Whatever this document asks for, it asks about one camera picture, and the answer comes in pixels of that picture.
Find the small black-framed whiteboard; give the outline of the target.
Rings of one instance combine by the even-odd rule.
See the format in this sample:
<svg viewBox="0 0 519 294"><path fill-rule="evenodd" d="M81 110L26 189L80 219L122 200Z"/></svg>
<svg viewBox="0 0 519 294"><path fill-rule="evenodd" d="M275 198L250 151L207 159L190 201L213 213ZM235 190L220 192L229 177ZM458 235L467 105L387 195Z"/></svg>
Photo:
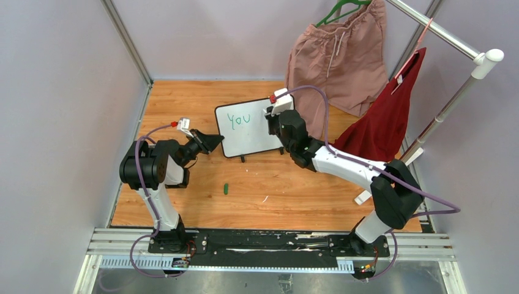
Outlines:
<svg viewBox="0 0 519 294"><path fill-rule="evenodd" d="M282 147L275 135L269 135L265 110L270 106L270 100L263 98L215 108L218 132L224 137L224 157L243 157Z"/></svg>

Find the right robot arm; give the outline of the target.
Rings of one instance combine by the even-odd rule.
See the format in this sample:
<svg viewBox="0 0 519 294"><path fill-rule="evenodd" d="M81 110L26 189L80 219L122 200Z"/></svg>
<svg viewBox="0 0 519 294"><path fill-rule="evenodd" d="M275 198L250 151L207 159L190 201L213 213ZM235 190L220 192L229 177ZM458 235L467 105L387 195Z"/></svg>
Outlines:
<svg viewBox="0 0 519 294"><path fill-rule="evenodd" d="M367 160L328 146L308 135L296 110L275 113L273 107L267 107L264 117L268 133L280 140L300 168L336 176L371 193L373 211L356 224L345 241L345 247L356 255L366 255L386 232L402 229L423 202L419 185L402 161Z"/></svg>

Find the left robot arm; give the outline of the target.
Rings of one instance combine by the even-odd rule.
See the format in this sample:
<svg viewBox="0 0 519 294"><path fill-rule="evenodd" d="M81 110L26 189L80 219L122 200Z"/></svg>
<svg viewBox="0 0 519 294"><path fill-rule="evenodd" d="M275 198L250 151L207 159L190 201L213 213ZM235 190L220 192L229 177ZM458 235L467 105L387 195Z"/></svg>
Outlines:
<svg viewBox="0 0 519 294"><path fill-rule="evenodd" d="M185 231L181 215L175 210L168 189L184 189L189 184L188 164L199 154L209 155L224 140L222 135L189 131L189 140L154 141L149 135L135 141L119 167L119 177L136 191L146 204L154 232L150 236L151 253L190 253L194 240Z"/></svg>

